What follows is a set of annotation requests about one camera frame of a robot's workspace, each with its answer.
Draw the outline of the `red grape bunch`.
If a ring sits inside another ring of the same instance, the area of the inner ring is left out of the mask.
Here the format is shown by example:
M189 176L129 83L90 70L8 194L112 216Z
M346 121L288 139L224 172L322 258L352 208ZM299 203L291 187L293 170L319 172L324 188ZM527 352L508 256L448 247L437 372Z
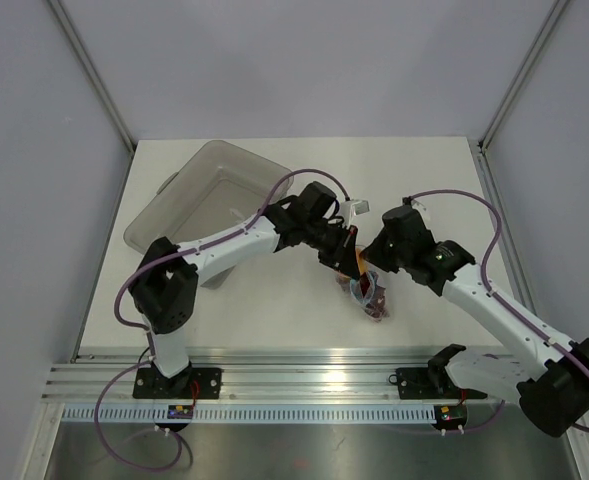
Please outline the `red grape bunch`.
M373 321L380 322L389 316L387 288L378 272L368 270L359 280L350 279L348 292L352 300Z

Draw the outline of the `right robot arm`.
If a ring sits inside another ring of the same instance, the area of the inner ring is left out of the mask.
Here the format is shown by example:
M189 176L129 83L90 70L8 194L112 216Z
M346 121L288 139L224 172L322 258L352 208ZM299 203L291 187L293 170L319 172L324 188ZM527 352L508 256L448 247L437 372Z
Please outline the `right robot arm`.
M576 342L496 287L484 265L456 242L437 242L418 210L395 207L364 250L385 272L405 271L470 315L511 354L505 360L452 344L428 362L440 396L474 390L520 407L539 430L560 437L589 412L589 339Z

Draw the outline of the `clear zip top bag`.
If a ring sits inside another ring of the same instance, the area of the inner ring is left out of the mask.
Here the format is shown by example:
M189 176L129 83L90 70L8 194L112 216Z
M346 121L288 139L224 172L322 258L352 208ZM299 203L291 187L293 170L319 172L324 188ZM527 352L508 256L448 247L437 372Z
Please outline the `clear zip top bag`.
M356 246L359 279L336 274L335 282L353 305L358 306L370 320L380 323L389 318L391 313L391 304L387 300L388 275L367 261L362 254L363 250L363 245Z

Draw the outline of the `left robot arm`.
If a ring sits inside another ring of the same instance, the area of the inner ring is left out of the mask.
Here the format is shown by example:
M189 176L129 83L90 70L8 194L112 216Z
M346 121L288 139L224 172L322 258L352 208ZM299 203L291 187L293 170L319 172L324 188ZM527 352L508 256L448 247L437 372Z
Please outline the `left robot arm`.
M368 210L366 201L339 202L329 188L312 182L298 195L263 206L237 227L183 244L166 237L155 240L128 285L150 343L150 360L137 372L135 397L195 393L196 376L182 329L193 314L198 288L243 261L305 244L317 251L322 265L359 279L352 220Z

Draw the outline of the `orange peach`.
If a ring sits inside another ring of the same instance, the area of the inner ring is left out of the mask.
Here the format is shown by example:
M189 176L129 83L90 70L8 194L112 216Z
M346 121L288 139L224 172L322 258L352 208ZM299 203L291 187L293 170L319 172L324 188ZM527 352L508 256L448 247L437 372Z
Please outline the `orange peach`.
M340 262L340 272L342 275L353 280L359 280L367 271L365 260L362 256L363 248L356 246L353 253L346 253Z

